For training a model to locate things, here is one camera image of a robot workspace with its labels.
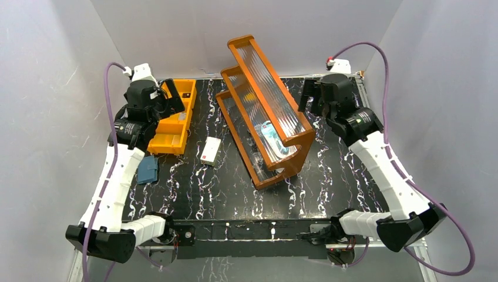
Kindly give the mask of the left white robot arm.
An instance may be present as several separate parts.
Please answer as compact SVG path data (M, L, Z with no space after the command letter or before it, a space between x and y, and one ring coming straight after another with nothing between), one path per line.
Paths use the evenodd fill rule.
M123 209L134 175L162 119L185 107L172 79L158 83L148 63L122 67L130 78L125 105L113 115L106 159L94 195L78 224L67 227L65 237L87 256L125 263L136 247L156 239L171 243L176 235L170 216L151 212L124 223Z

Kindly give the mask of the yellow three-compartment bin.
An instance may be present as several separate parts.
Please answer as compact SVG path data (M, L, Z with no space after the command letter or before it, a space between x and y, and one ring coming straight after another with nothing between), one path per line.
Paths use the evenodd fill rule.
M197 96L196 81L193 79L174 79L174 84L182 99L182 93L191 92L191 99L182 99L187 119L178 121L179 113L159 122L155 137L150 141L148 152L153 155L183 155Z

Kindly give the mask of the blue card holder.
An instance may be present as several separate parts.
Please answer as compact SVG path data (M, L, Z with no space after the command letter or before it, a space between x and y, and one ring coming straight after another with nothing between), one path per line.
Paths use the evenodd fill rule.
M146 156L139 164L136 173L137 184L148 184L158 179L158 160L154 156Z

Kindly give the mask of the orange wooden shelf rack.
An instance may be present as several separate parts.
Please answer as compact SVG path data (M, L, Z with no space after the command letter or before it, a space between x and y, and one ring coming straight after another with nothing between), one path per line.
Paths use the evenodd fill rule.
M227 89L216 94L237 149L256 190L297 175L315 139L315 131L252 35L230 39L236 65L221 76ZM281 159L261 133L271 121L290 152Z

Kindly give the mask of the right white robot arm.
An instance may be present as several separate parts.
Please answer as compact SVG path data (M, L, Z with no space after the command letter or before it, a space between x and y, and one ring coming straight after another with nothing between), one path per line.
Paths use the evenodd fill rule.
M382 193L388 212L346 209L331 217L331 237L346 243L353 236L379 239L394 252L430 234L446 218L436 205L412 188L384 141L383 124L375 112L356 104L353 83L343 73L306 78L298 110L322 116L332 132L360 159Z

